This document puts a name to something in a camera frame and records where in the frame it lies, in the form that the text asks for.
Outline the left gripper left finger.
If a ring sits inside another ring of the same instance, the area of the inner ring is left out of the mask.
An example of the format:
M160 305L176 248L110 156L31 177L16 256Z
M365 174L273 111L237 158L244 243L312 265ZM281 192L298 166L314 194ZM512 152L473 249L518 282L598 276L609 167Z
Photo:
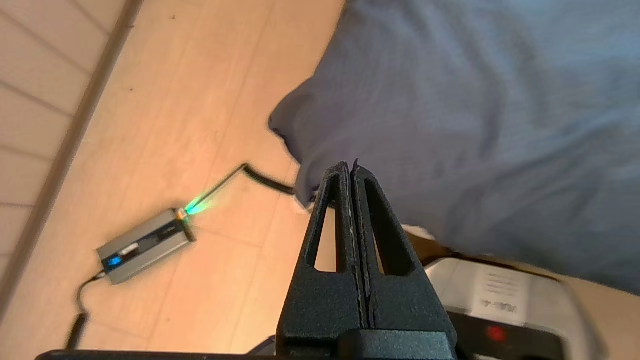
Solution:
M316 269L323 226L336 205L335 272ZM354 221L350 169L346 162L324 173L294 274L276 328L276 355L282 358L335 357L339 337L366 325L362 262Z

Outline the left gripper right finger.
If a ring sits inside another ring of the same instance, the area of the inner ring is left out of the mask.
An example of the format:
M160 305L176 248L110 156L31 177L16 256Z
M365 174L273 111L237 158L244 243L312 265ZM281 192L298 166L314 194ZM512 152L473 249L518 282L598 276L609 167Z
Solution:
M457 359L454 326L377 178L355 163L351 185L365 308L352 358Z

